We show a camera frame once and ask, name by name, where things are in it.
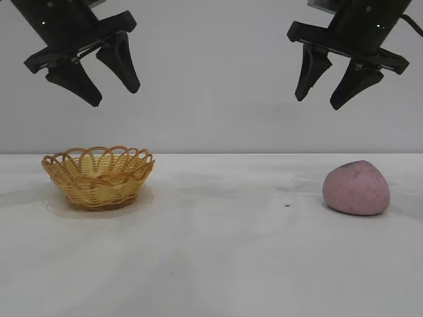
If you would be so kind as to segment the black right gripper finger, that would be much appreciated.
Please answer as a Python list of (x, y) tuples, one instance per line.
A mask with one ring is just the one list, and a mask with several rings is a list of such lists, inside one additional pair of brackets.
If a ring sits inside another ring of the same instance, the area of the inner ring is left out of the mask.
[(330, 104), (339, 110), (345, 103), (363, 90), (383, 79), (381, 67), (371, 63), (351, 60), (346, 72), (330, 98)]
[(328, 53), (329, 51), (326, 48), (303, 44), (303, 60), (295, 90), (295, 97), (299, 102), (308, 95), (310, 89), (323, 73), (332, 66)]

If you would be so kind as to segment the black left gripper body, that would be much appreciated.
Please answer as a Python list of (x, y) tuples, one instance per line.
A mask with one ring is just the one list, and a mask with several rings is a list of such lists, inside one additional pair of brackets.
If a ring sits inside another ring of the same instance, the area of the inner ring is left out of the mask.
[(87, 55), (112, 36), (132, 32), (137, 25), (131, 12), (98, 19), (92, 9), (102, 1), (13, 1), (12, 4), (47, 45), (24, 64), (31, 73), (59, 62)]

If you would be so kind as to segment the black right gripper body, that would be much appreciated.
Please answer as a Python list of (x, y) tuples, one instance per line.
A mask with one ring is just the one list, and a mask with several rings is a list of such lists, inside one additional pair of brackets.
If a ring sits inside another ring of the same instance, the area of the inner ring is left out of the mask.
[(409, 1), (342, 1), (328, 27), (293, 22), (288, 30), (292, 42), (335, 53), (403, 73), (409, 62), (382, 48)]

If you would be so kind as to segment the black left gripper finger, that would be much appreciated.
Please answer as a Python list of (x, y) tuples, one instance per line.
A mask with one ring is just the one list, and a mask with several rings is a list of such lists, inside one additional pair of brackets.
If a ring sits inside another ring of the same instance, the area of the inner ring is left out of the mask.
[(46, 80), (67, 89), (92, 107), (98, 107), (102, 100), (100, 91), (80, 63), (62, 61), (55, 67), (49, 68)]
[(140, 81), (130, 53), (127, 32), (113, 35), (96, 53), (96, 58), (107, 66), (130, 93), (137, 93)]

